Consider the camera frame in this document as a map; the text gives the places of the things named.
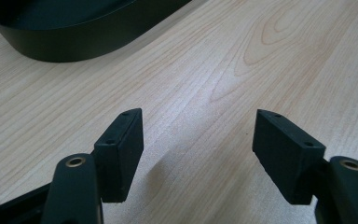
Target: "black tray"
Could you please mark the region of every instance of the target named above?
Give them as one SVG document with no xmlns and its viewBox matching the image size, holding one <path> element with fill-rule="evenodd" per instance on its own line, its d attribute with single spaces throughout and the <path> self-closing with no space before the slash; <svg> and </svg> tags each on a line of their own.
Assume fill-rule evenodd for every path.
<svg viewBox="0 0 358 224">
<path fill-rule="evenodd" d="M 119 49 L 191 0 L 0 0 L 0 33 L 20 53 L 75 62 Z"/>
</svg>

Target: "wood grain pattern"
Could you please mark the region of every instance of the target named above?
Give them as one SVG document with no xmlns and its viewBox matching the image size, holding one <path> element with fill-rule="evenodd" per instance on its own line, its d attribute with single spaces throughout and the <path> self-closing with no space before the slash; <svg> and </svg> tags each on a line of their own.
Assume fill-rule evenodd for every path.
<svg viewBox="0 0 358 224">
<path fill-rule="evenodd" d="M 252 152 L 255 111 L 284 114 L 326 159 L 358 160 L 358 0 L 193 0 L 78 63 L 25 58 L 0 36 L 0 202 L 48 183 L 135 107 L 145 152 L 105 223 L 315 223 Z"/>
</svg>

